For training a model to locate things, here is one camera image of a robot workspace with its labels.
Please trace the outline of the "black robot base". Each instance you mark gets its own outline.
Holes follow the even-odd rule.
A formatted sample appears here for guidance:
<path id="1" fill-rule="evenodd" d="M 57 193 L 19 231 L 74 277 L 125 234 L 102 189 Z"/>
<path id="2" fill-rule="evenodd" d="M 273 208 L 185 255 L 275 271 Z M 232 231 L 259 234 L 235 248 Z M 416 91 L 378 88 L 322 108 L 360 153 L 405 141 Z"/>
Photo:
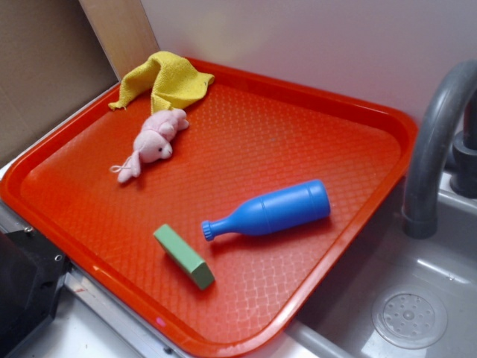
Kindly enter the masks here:
<path id="1" fill-rule="evenodd" d="M 53 322 L 69 261 L 40 232 L 1 234 L 1 356 Z"/>

